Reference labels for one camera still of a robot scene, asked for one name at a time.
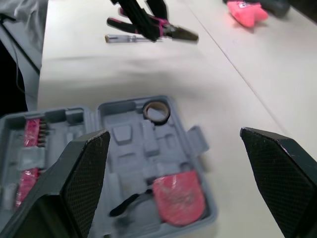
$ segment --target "black tool handle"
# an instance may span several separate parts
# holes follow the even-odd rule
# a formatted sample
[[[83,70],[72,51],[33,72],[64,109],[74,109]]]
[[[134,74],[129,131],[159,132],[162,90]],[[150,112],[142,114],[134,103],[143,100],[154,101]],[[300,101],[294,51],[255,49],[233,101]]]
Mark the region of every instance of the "black tool handle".
[[[138,34],[138,30],[136,29],[136,27],[134,25],[117,20],[117,19],[112,18],[112,17],[107,19],[107,24],[109,26],[117,28],[118,30],[121,30],[121,31],[125,31],[125,32],[133,33],[133,34]]]
[[[140,195],[143,194],[152,194],[152,189],[148,189],[145,191],[145,193],[135,193],[133,195],[131,195],[129,198],[125,199],[119,206],[117,206],[116,208],[112,209],[109,213],[110,217],[117,217],[119,215],[121,215],[122,213],[125,212],[125,210],[127,210],[128,206],[134,202]]]

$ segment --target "black object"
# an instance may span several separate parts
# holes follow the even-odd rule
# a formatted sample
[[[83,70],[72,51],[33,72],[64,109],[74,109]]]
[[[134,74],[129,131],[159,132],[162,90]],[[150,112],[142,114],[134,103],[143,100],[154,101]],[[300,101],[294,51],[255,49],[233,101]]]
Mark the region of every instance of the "black object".
[[[169,106],[161,101],[151,101],[143,107],[143,118],[154,123],[154,125],[164,125],[170,117]]]
[[[20,52],[23,54],[25,59],[29,62],[31,67],[34,69],[34,71],[40,75],[40,70],[37,68],[37,66],[34,64],[34,62],[31,60],[31,58],[27,55],[27,53],[24,51],[24,49],[20,46],[20,44],[16,41],[14,36],[10,33],[10,31],[5,27],[4,21],[9,20],[11,22],[15,22],[15,19],[12,17],[9,17],[7,15],[1,14],[0,13],[0,27],[3,29],[3,31],[6,33],[8,38],[15,44],[15,46],[20,50]]]
[[[247,3],[260,3],[261,7],[272,12],[277,17],[284,17],[289,11],[290,4],[287,0],[245,0]]]
[[[86,238],[103,187],[110,134],[71,141],[28,193],[0,238]]]
[[[316,0],[289,0],[289,3],[298,11],[317,23],[317,1]]]
[[[135,0],[130,0],[130,4],[134,4]],[[136,12],[129,12],[131,9],[124,4],[127,4],[129,0],[119,0],[119,3],[121,5],[121,8],[119,9],[119,12],[122,16],[128,17],[132,24],[122,22],[118,19],[109,17],[107,19],[107,24],[111,27],[117,28],[121,31],[133,33],[133,34],[142,34],[145,38],[148,38],[152,41],[156,41],[157,39],[161,37],[171,37],[172,39],[178,39],[178,40],[187,40],[187,41],[198,41],[198,35],[188,31],[184,28],[174,26],[168,22],[168,14],[167,14],[167,8],[163,0],[148,0],[147,4],[149,8],[151,9],[154,16],[148,15],[145,13],[145,11],[142,9],[142,12],[139,11]],[[131,15],[135,17],[135,15],[140,14],[139,17],[146,18],[146,21],[138,21],[137,23],[134,22],[134,18],[131,19]],[[145,34],[147,31],[145,31],[144,28],[150,29],[149,37],[147,34]]]
[[[143,194],[152,194],[153,191],[152,189],[147,189],[144,193],[135,193],[132,194],[129,198],[125,199],[119,206],[117,206],[116,208],[112,209],[109,213],[110,217],[117,217],[119,215],[121,215],[122,213],[125,212],[125,210],[128,208],[128,206],[134,202],[138,197],[140,197]]]
[[[317,237],[317,162],[293,139],[242,128],[258,189],[286,238]]]
[[[0,118],[5,114],[28,111],[25,95],[16,86],[16,63],[0,40]],[[18,70],[18,86],[24,90],[23,76]]]

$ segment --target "pliers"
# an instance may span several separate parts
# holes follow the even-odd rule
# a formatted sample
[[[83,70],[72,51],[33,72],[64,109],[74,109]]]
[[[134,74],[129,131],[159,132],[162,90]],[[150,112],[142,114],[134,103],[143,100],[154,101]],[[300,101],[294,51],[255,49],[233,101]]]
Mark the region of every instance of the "pliers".
[[[121,4],[121,8],[119,8],[119,11],[118,11],[119,15],[128,17],[131,20],[131,22],[135,24],[122,22],[113,17],[109,17],[107,19],[107,24],[109,26],[119,29],[121,31],[125,31],[125,32],[129,32],[133,34],[141,34],[144,37],[154,42],[157,39],[162,37],[171,37],[172,39],[187,40],[192,42],[198,41],[197,34],[190,32],[188,30],[185,30],[184,28],[174,26],[169,23],[167,19],[168,18],[167,8],[163,0],[147,0],[147,4],[154,16],[146,14],[144,9],[140,9],[141,12],[131,11],[130,5],[125,5],[126,9],[130,11],[131,17],[129,17],[129,14],[127,14],[125,9],[122,7],[124,5],[122,4],[123,1],[125,1],[124,2],[125,4],[127,3],[127,1],[130,1],[128,3],[134,4],[133,5],[134,7],[136,3],[139,9],[140,9],[140,6],[137,4],[135,0],[119,0],[119,3]],[[140,18],[138,19],[135,18],[137,13],[141,14],[137,16],[141,18],[143,17],[141,21],[140,21]]]

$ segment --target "gray plastic tool case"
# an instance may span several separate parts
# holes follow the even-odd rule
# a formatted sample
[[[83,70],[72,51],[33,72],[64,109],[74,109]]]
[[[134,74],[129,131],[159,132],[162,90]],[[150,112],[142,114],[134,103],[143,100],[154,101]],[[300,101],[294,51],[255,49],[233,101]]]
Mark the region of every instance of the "gray plastic tool case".
[[[143,106],[149,101],[164,101],[171,114],[168,122],[152,126],[143,118]],[[95,212],[90,238],[174,237],[212,223],[216,206],[198,156],[208,145],[198,126],[185,132],[171,100],[166,96],[144,97],[101,104],[97,114],[87,108],[72,107],[44,112],[11,114],[0,120],[0,231],[14,212],[4,207],[4,190],[19,184],[19,151],[23,149],[27,119],[42,118],[48,123],[44,169],[58,159],[69,141],[95,130],[111,133],[104,186]],[[115,218],[108,216],[134,193],[143,193],[150,181],[165,175],[196,170],[206,199],[200,220],[183,227],[164,223],[154,198],[135,202],[133,209]]]

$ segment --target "white table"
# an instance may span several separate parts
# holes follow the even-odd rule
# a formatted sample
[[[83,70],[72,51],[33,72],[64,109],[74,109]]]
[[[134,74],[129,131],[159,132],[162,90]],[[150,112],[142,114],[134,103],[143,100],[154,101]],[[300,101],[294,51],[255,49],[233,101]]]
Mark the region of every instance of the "white table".
[[[117,16],[117,6],[109,0],[51,0],[38,107],[86,105],[95,110],[98,104],[113,99],[159,94],[173,97],[184,126],[200,125],[211,146],[202,163],[219,209],[215,224],[185,237],[282,238],[258,192],[239,130],[248,126],[296,135],[296,139],[299,136],[304,148],[308,147],[317,157],[317,151],[304,137],[307,133],[313,138],[313,132],[305,131],[301,136],[300,127],[304,116],[313,112],[308,114],[301,102],[296,108],[289,108],[287,98],[291,95],[282,90],[287,78],[292,76],[295,81],[295,69],[288,65],[294,64],[290,56],[301,51],[295,48],[288,52],[287,47],[283,48],[285,58],[289,58],[284,64],[279,61],[277,48],[272,46],[276,42],[282,45],[285,36],[292,40],[292,28],[299,29],[298,24],[308,24],[314,34],[313,25],[291,10],[290,23],[270,17],[267,27],[259,27],[251,34],[232,25],[226,6],[220,1],[166,3],[170,22],[195,29],[200,35],[198,45],[169,39],[155,44],[106,44],[105,34],[122,34],[106,25],[107,17]],[[312,44],[313,39],[306,41]],[[302,71],[315,70],[311,62],[314,58],[307,60],[308,65],[294,60]],[[285,78],[278,77],[284,72],[279,67],[290,73]],[[274,75],[275,81],[266,79]],[[264,89],[274,88],[270,95],[261,88],[265,82],[268,86]],[[284,98],[278,100],[280,90]],[[302,101],[307,100],[302,98],[305,85],[299,93]],[[306,115],[284,117],[298,107]],[[312,126],[316,130],[312,122],[313,119],[309,120],[304,128]]]

